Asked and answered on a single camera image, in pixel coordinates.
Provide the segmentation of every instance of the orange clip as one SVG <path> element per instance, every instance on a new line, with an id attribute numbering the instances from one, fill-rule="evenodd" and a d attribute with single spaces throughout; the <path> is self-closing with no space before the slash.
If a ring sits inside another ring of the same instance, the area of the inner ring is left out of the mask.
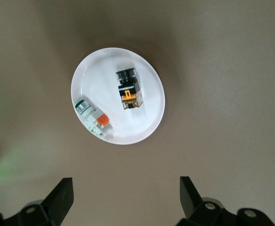
<path id="1" fill-rule="evenodd" d="M 106 126 L 109 123 L 109 118 L 107 115 L 102 114 L 97 120 L 99 124 Z"/>
<path id="2" fill-rule="evenodd" d="M 130 90 L 125 90 L 125 94 L 126 94 L 126 98 L 129 99 L 131 98 L 131 93 L 130 93 Z"/>

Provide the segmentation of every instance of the electrical component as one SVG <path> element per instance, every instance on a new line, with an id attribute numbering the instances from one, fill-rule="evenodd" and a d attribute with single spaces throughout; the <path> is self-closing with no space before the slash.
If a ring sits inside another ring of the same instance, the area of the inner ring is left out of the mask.
<path id="1" fill-rule="evenodd" d="M 126 69 L 116 72 L 120 86 L 119 94 L 122 98 L 123 108 L 139 107 L 143 103 L 141 88 L 136 78 L 137 72 L 135 68 Z"/>
<path id="2" fill-rule="evenodd" d="M 89 132 L 105 137 L 112 129 L 107 115 L 101 109 L 95 110 L 86 100 L 79 101 L 75 109 L 86 119 L 83 124 Z"/>

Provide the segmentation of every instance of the white plate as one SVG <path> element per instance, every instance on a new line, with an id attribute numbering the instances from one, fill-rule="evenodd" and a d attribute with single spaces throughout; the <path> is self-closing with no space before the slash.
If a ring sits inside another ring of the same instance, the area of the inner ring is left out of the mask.
<path id="1" fill-rule="evenodd" d="M 123 109 L 116 72 L 135 68 L 143 104 Z M 73 106 L 81 99 L 100 108 L 110 119 L 113 131 L 99 139 L 118 145 L 134 144 L 150 136 L 165 110 L 165 93 L 154 68 L 138 54 L 123 48 L 97 50 L 78 65 L 71 82 Z M 83 123 L 84 118 L 75 110 Z"/>

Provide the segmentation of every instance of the orange connector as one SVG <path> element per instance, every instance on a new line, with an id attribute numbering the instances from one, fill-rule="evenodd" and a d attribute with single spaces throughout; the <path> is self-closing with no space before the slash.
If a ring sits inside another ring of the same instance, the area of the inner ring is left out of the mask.
<path id="1" fill-rule="evenodd" d="M 100 125 L 106 126 L 109 123 L 109 118 L 107 115 L 102 114 L 97 120 Z"/>

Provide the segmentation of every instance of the metal bolt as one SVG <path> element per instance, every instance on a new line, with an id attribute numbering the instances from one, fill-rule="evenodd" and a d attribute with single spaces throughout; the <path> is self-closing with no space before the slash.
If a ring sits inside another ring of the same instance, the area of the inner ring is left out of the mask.
<path id="1" fill-rule="evenodd" d="M 205 207 L 206 207 L 207 209 L 209 209 L 209 210 L 214 210 L 214 209 L 216 209 L 216 207 L 215 207 L 212 203 L 210 203 L 210 202 L 206 203 L 206 204 L 205 204 Z"/>
<path id="2" fill-rule="evenodd" d="M 31 207 L 31 208 L 28 208 L 27 210 L 26 210 L 26 213 L 32 213 L 32 212 L 34 212 L 35 211 L 35 207 Z"/>
<path id="3" fill-rule="evenodd" d="M 256 214 L 252 210 L 245 210 L 244 213 L 250 218 L 256 218 Z"/>

